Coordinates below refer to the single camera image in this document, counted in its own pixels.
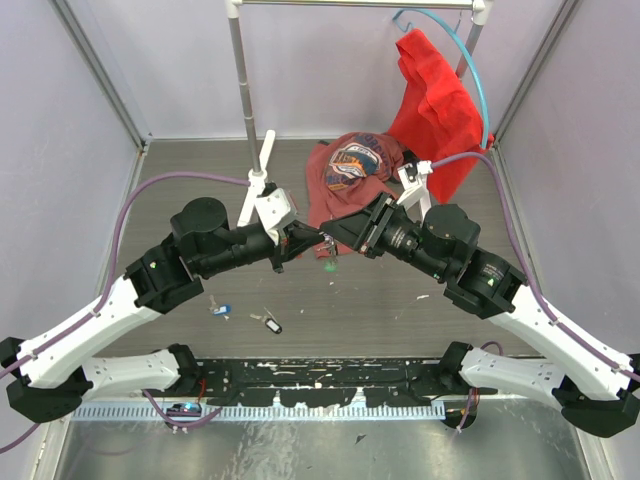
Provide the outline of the large metal keyring with clips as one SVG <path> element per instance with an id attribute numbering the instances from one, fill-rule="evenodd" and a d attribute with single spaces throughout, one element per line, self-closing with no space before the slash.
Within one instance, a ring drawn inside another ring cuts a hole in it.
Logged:
<path id="1" fill-rule="evenodd" d="M 333 237 L 325 234 L 323 242 L 316 249 L 319 256 L 335 258 L 338 255 L 338 245 Z"/>

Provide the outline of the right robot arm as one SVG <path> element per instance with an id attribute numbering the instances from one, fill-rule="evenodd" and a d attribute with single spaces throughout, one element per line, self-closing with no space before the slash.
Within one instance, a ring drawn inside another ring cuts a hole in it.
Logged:
<path id="1" fill-rule="evenodd" d="M 518 360 L 453 342 L 438 370 L 447 392 L 488 388 L 523 396 L 601 438 L 638 420 L 638 355 L 614 352 L 538 300 L 521 271 L 478 247 L 480 227 L 459 206 L 436 205 L 414 222 L 390 195 L 380 194 L 321 229 L 368 258 L 388 253 L 427 274 L 454 306 L 513 333 L 543 356 Z"/>

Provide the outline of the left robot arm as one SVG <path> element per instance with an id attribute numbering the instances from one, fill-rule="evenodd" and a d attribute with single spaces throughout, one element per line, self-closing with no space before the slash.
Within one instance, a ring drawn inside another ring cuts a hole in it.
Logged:
<path id="1" fill-rule="evenodd" d="M 141 390 L 194 393 L 203 375 L 185 345 L 132 357 L 97 354 L 202 294 L 203 280 L 264 259 L 280 272 L 283 263 L 323 241 L 318 229 L 297 220 L 283 191 L 260 202 L 259 221 L 236 229 L 230 228 L 221 201 L 201 197 L 189 202 L 171 218 L 169 236 L 126 268 L 106 300 L 95 300 L 34 339 L 3 340 L 2 366 L 20 364 L 6 388 L 11 408 L 41 424 L 92 399 Z"/>

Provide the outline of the key with black tag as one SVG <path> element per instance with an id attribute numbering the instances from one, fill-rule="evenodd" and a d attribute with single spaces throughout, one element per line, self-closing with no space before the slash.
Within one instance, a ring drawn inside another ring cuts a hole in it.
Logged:
<path id="1" fill-rule="evenodd" d="M 249 315 L 250 318 L 259 321 L 260 323 L 262 323 L 269 331 L 271 331 L 272 333 L 279 335 L 282 333 L 283 328 L 281 326 L 281 324 L 275 319 L 275 317 L 272 315 L 272 313 L 267 310 L 264 309 L 264 313 L 263 314 L 254 314 L 251 313 Z"/>

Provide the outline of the key with green tag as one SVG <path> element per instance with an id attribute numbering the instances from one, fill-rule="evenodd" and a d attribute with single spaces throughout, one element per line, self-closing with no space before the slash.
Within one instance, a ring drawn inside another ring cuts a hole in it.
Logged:
<path id="1" fill-rule="evenodd" d="M 335 261 L 326 261 L 324 269 L 328 273 L 334 273 L 337 270 L 337 263 Z"/>

